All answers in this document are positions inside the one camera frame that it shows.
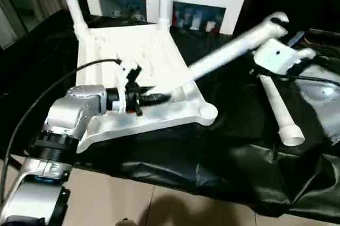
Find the black plastic sheet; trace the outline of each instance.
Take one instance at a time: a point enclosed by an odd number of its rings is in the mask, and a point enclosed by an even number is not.
[[[108,18],[87,21],[91,27],[122,24]],[[171,33],[187,64],[227,41],[217,34],[177,29]],[[1,147],[6,147],[20,117],[38,95],[76,67],[77,53],[78,42],[66,11],[56,13],[4,51]],[[187,124],[102,141],[79,154],[76,166],[246,204],[263,215],[289,213],[340,223],[340,159],[316,113],[293,83],[276,83],[306,137],[300,146],[284,146],[261,83],[249,74],[252,68],[252,56],[244,55],[197,81],[204,98],[219,111],[211,126]],[[49,107],[74,81],[75,76],[38,103],[19,131],[15,153],[23,154],[40,131]]]

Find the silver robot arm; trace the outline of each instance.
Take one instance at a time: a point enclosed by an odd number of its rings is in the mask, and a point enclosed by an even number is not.
[[[91,117],[106,112],[106,102],[102,85],[73,87],[54,102],[40,136],[27,149],[31,157],[25,159],[6,197],[0,225],[39,220],[62,224],[70,195],[63,184],[71,173],[78,142]]]

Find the floor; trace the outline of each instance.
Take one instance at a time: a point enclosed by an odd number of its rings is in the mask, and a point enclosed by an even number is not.
[[[8,186],[17,171],[10,169]],[[128,218],[138,226],[331,226],[291,215],[268,218],[250,208],[159,186],[73,169],[63,226],[116,225]]]

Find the white plastic tube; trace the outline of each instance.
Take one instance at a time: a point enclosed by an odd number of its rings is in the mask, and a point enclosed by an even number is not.
[[[170,0],[160,0],[159,7],[159,24],[161,27],[169,29],[170,19],[169,19],[169,4]]]
[[[66,0],[66,2],[70,10],[71,17],[73,19],[74,33],[76,34],[79,40],[79,35],[81,35],[81,33],[84,32],[84,30],[87,30],[88,27],[81,13],[78,0]]]
[[[260,75],[270,106],[279,125],[279,135],[282,143],[287,146],[296,146],[304,142],[303,133],[292,119],[285,102],[281,98],[271,77]]]
[[[287,34],[287,31],[271,20],[264,20],[250,31],[245,32],[236,39],[228,42],[226,45],[215,50],[211,54],[198,60],[189,66],[186,73],[178,81],[171,81],[165,84],[159,84],[149,91],[149,93],[170,93],[178,87],[192,82],[209,72],[231,62],[239,56],[242,56],[248,50],[253,50],[271,38],[280,38]]]

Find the wire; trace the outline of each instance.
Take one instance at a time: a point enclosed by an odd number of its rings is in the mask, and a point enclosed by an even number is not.
[[[7,146],[7,151],[6,151],[6,155],[5,155],[5,159],[4,159],[4,164],[2,167],[2,173],[1,173],[1,180],[0,180],[0,206],[2,206],[3,201],[4,201],[4,191],[5,191],[5,184],[6,184],[6,179],[7,179],[7,169],[8,169],[8,163],[9,163],[9,158],[11,155],[11,148],[13,146],[13,142],[14,142],[14,138],[20,128],[20,126],[23,124],[23,122],[25,121],[25,119],[27,118],[27,116],[29,115],[29,113],[32,111],[32,109],[37,105],[37,103],[44,97],[46,96],[46,94],[48,94],[54,87],[56,87],[57,85],[59,85],[60,83],[62,83],[65,79],[67,79],[68,77],[70,77],[71,75],[73,75],[74,73],[87,68],[91,65],[94,64],[98,64],[98,63],[104,63],[104,62],[115,62],[118,63],[119,60],[117,59],[102,59],[102,60],[94,60],[93,62],[89,62],[86,63],[72,71],[70,71],[69,73],[67,73],[66,75],[64,75],[62,78],[60,78],[59,80],[57,80],[56,82],[54,82],[49,88],[47,88],[39,97],[38,99],[29,107],[29,109],[26,111],[26,113],[22,116],[22,118],[20,119],[19,123],[17,124],[17,126],[15,127],[13,134],[11,136],[11,139],[8,143]]]
[[[290,81],[301,79],[301,80],[315,81],[315,82],[320,82],[320,83],[329,83],[329,84],[334,84],[337,87],[340,87],[340,82],[333,81],[330,79],[322,79],[320,77],[314,77],[314,76],[295,76],[295,75],[281,75],[281,74],[269,74],[269,73],[261,73],[261,75],[271,76],[271,77],[282,77],[285,79],[289,79]]]

